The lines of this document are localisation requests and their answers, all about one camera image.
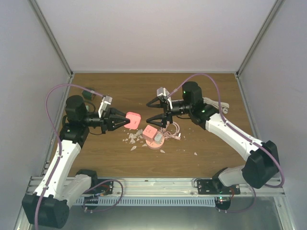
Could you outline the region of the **red pink charger plug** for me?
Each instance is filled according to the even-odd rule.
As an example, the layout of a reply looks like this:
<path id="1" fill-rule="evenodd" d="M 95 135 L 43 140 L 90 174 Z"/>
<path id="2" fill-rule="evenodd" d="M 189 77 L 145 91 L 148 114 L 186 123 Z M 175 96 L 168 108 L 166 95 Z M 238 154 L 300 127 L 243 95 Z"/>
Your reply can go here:
<path id="1" fill-rule="evenodd" d="M 138 129 L 138 126 L 139 126 L 141 119 L 142 119 L 140 114 L 134 113 L 134 112 L 127 112 L 126 118 L 129 119 L 130 122 L 128 124 L 124 125 L 125 128 L 133 129 L 133 130 Z"/>

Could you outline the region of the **pink round socket tower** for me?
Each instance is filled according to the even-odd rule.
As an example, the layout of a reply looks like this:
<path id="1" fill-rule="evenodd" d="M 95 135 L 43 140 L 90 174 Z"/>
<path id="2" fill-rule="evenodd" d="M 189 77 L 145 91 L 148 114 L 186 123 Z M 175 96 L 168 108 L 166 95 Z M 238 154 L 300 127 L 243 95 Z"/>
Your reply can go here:
<path id="1" fill-rule="evenodd" d="M 154 137 L 156 136 L 156 134 L 160 132 L 157 128 L 147 125 L 146 128 L 144 129 L 144 131 L 142 132 L 142 137 L 145 139 L 146 141 L 146 145 L 154 150 L 160 149 L 162 147 L 162 145 L 164 144 L 165 141 L 165 137 L 163 135 L 162 132 L 160 132 L 163 135 L 163 140 L 161 143 L 157 144 L 154 141 Z"/>

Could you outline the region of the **small grey white plug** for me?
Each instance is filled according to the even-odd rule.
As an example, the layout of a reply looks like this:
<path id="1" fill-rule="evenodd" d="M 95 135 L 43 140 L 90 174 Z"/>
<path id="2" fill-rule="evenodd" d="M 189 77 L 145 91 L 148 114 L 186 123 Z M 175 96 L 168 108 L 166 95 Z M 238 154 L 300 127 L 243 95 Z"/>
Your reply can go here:
<path id="1" fill-rule="evenodd" d="M 162 142 L 163 138 L 164 138 L 163 135 L 160 132 L 158 132 L 154 137 L 154 141 L 155 143 L 159 144 Z"/>

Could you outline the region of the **dark green cube plug adapter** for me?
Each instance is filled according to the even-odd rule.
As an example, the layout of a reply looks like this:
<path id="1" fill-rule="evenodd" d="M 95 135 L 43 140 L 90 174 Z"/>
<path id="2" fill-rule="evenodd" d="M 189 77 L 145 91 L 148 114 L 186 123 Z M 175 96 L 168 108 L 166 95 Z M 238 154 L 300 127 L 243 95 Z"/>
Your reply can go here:
<path id="1" fill-rule="evenodd" d="M 96 95 L 93 93 L 92 89 L 89 89 L 88 91 L 83 90 L 82 96 L 83 96 L 84 99 L 92 101 L 95 98 Z"/>

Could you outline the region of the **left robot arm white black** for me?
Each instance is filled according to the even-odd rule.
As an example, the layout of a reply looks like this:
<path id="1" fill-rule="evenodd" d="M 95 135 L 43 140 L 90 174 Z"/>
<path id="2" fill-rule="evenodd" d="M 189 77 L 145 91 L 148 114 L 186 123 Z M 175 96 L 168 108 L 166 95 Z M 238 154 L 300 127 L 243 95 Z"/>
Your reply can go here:
<path id="1" fill-rule="evenodd" d="M 112 192 L 115 180 L 99 181 L 95 171 L 80 170 L 65 185 L 69 171 L 82 150 L 90 128 L 99 127 L 102 133 L 129 123 L 125 113 L 111 107 L 112 97 L 103 96 L 99 109 L 89 112 L 84 99 L 73 95 L 66 100 L 62 129 L 54 158 L 33 194 L 25 194 L 22 207 L 30 224 L 61 229 L 67 222 L 70 208 L 84 193 L 98 196 L 103 188 Z"/>

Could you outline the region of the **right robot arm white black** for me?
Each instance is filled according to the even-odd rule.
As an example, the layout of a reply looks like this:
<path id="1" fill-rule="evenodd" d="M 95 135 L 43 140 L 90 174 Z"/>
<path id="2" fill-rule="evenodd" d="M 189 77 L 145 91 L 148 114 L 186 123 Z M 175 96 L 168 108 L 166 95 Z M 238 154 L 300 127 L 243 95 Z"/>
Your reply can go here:
<path id="1" fill-rule="evenodd" d="M 148 107 L 163 109 L 163 113 L 148 118 L 148 124 L 165 128 L 173 122 L 174 116 L 188 115 L 194 124 L 218 136 L 246 162 L 235 168 L 223 168 L 212 177 L 216 193 L 223 194 L 236 184 L 260 189 L 279 172 L 276 145 L 272 141 L 256 139 L 233 126 L 217 108 L 204 102 L 196 82 L 188 81 L 182 85 L 181 100 L 171 100 L 169 95 L 167 89 L 161 87 L 157 96 L 147 103 Z"/>

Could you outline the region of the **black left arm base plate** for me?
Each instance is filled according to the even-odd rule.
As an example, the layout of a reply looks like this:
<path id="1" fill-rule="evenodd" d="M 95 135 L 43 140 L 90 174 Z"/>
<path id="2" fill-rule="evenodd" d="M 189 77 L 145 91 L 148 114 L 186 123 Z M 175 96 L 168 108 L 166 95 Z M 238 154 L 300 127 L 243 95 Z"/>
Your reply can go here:
<path id="1" fill-rule="evenodd" d="M 93 179 L 91 181 L 91 187 L 93 188 L 94 186 L 98 185 L 101 182 L 106 181 L 106 179 Z M 110 194 L 113 194 L 113 185 L 114 182 L 105 182 L 99 186 L 97 186 L 96 188 L 94 188 L 91 191 L 85 191 L 83 194 L 92 194 L 92 195 L 97 195 L 97 196 L 107 196 Z"/>

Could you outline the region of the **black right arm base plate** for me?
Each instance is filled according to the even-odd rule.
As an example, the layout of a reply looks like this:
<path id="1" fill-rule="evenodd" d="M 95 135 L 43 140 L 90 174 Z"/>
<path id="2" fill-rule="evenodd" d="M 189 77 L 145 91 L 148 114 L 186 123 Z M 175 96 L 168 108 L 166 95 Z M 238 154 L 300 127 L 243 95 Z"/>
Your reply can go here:
<path id="1" fill-rule="evenodd" d="M 193 186 L 197 188 L 199 195 L 239 195 L 241 193 L 238 184 L 226 187 L 217 179 L 196 178 Z"/>

